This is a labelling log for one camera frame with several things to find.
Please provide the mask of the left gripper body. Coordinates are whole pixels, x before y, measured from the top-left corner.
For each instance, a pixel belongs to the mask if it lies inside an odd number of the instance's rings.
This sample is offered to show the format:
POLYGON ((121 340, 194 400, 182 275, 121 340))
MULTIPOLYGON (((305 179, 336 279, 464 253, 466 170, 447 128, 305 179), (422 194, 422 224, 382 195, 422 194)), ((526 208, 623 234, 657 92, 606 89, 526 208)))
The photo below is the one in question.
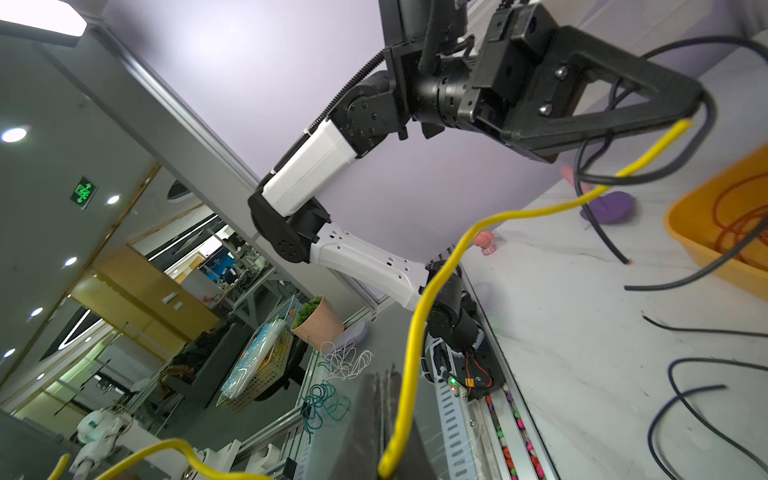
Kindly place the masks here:
POLYGON ((430 59, 413 80, 413 119, 424 137, 458 129, 501 141, 557 29, 543 5, 504 1, 477 54, 466 45, 430 59))

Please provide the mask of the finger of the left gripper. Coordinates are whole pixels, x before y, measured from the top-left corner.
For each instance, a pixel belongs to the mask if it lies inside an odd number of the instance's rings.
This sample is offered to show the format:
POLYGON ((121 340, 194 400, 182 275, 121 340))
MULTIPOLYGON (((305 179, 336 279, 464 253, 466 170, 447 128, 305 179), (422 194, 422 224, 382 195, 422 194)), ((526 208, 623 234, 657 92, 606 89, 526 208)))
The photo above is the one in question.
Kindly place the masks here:
POLYGON ((702 94, 694 79, 573 27, 560 27, 515 107, 515 133, 598 135, 661 128, 691 115, 702 94), (633 87, 645 100, 577 115, 586 85, 594 81, 633 87))
POLYGON ((590 143, 609 136, 638 135, 669 127, 675 122, 675 118, 629 120, 617 116, 600 116, 597 120, 540 118, 532 124, 503 130, 501 140, 528 159, 553 163, 561 153, 578 148, 584 140, 590 143))

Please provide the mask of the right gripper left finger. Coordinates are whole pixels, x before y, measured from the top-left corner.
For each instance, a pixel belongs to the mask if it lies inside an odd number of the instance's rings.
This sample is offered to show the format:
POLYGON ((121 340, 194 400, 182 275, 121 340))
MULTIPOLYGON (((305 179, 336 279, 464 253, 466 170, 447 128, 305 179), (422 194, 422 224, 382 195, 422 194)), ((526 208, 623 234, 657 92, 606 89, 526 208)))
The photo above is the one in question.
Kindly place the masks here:
POLYGON ((383 441, 382 380, 379 374, 363 376, 353 405, 339 455, 330 479, 378 479, 378 464, 383 441))

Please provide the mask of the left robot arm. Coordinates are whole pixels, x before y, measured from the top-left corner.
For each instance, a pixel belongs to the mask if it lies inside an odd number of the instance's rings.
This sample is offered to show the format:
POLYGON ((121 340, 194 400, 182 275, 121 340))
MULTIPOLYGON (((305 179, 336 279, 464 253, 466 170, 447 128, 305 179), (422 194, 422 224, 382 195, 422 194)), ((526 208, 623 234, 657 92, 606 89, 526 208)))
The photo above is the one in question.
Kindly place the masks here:
MULTIPOLYGON (((332 87, 383 43, 375 1, 253 1, 243 15, 264 75, 254 162, 265 167, 332 87)), ((722 1, 552 1, 556 19, 633 53, 707 30, 722 1)), ((338 225, 410 260, 424 261, 483 217, 519 209, 558 182, 556 168, 490 138, 448 129, 433 139, 395 137, 321 183, 315 197, 338 225)), ((499 254, 471 256, 471 279, 504 326, 531 308, 552 325, 623 312, 632 300, 620 267, 593 248, 572 213, 512 223, 499 254)))

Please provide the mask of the pink plastic object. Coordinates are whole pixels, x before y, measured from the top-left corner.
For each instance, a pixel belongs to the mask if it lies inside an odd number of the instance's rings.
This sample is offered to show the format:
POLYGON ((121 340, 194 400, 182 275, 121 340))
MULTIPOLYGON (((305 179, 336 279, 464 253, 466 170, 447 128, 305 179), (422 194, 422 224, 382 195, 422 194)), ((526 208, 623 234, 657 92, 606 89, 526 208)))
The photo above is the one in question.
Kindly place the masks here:
POLYGON ((589 193, 593 187, 589 184, 585 184, 584 182, 578 181, 575 176, 574 168, 570 165, 564 165, 561 167, 561 176, 564 180, 566 180, 573 188, 579 187, 580 193, 579 195, 582 195, 584 193, 589 193))

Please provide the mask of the purple plastic object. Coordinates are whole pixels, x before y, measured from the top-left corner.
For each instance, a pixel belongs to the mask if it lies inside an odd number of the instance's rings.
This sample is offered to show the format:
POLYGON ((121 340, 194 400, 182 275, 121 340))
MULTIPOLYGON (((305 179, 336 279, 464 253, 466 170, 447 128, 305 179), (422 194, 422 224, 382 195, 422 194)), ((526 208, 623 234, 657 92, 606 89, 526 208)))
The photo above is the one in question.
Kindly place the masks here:
POLYGON ((587 204, 592 217, 600 225, 620 224, 631 220, 636 213, 636 199, 622 191, 611 192, 587 204))

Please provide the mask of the pink round toy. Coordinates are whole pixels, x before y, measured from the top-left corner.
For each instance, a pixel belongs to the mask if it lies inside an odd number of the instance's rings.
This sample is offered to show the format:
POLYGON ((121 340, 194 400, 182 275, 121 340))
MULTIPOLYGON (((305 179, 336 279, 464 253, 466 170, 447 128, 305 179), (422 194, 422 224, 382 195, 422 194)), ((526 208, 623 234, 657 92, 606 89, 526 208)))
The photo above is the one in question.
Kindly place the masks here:
POLYGON ((479 248, 484 256, 492 255, 497 250, 495 235, 487 230, 478 232, 472 239, 472 244, 479 248))

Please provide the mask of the potted green plant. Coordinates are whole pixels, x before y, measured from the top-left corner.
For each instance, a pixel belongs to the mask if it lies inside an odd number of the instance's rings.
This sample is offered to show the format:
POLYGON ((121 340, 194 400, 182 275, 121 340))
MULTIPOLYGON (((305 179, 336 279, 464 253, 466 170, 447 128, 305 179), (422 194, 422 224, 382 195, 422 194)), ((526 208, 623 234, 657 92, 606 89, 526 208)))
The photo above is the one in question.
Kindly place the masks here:
POLYGON ((343 331, 342 320, 324 296, 303 304, 291 327, 296 337, 317 351, 321 351, 327 342, 332 343, 343 331))

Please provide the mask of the yellow plastic bin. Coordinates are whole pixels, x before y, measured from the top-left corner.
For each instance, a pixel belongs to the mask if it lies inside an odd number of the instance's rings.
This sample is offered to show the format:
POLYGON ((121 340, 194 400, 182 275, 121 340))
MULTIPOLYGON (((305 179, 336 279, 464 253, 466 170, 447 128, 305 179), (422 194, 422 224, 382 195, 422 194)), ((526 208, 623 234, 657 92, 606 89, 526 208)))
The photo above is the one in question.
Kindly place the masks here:
MULTIPOLYGON (((665 213, 664 227, 704 267, 745 239, 766 216, 767 146, 762 145, 676 201, 665 213)), ((767 234, 761 233, 714 274, 765 301, 767 234)))

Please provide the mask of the green exit sign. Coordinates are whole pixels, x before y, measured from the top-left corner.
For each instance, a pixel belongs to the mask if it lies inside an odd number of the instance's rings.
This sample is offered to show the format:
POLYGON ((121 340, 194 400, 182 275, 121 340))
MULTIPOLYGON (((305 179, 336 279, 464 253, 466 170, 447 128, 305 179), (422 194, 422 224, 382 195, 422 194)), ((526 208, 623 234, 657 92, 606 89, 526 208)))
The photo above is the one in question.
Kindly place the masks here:
POLYGON ((70 201, 78 209, 85 210, 98 191, 98 186, 85 176, 82 176, 70 195, 70 201))

